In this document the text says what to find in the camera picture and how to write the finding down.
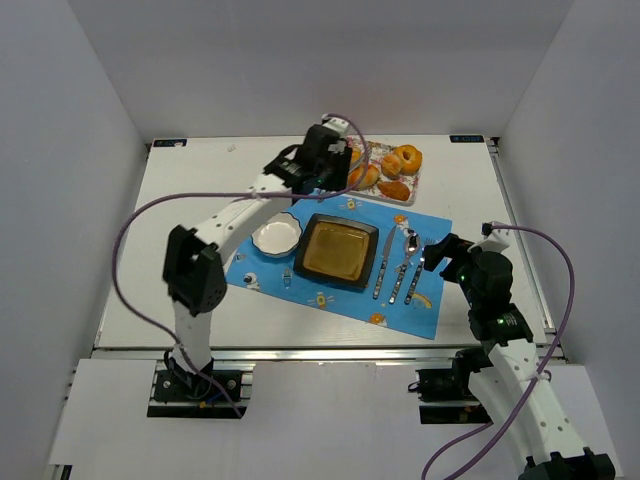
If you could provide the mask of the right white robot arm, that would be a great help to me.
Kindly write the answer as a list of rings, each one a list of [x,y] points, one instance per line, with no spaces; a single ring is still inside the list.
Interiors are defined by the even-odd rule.
[[[422,267],[457,284],[468,303],[477,348],[460,351],[454,378],[474,396],[497,431],[477,454],[482,459],[506,439],[523,479],[612,479],[615,466],[583,440],[551,383],[546,359],[512,301],[513,265],[503,252],[504,232],[483,227],[473,243],[455,234],[423,249]]]

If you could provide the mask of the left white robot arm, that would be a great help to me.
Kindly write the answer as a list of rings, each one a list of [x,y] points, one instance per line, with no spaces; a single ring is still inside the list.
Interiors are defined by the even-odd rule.
[[[177,374],[204,371],[212,364],[212,310],[226,294],[224,265],[240,243],[289,208],[295,202],[292,194],[346,188],[351,162],[347,130],[347,122],[336,117],[313,125],[300,145],[286,147],[265,165],[246,199],[232,201],[190,229],[178,225],[170,232],[163,280],[179,338],[170,355]]]

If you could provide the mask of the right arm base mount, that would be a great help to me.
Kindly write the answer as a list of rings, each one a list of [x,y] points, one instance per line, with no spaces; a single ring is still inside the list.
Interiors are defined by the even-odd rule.
[[[407,386],[419,399],[422,425],[486,424],[490,417],[469,390],[472,373],[492,367],[482,347],[458,351],[448,368],[426,368],[416,372],[416,380]]]

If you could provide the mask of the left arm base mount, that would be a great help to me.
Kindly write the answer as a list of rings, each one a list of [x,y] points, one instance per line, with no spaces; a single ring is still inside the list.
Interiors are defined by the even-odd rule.
[[[203,370],[216,384],[184,370],[165,351],[156,364],[147,406],[148,418],[234,419],[247,410],[252,374],[242,370],[213,369],[210,362]]]

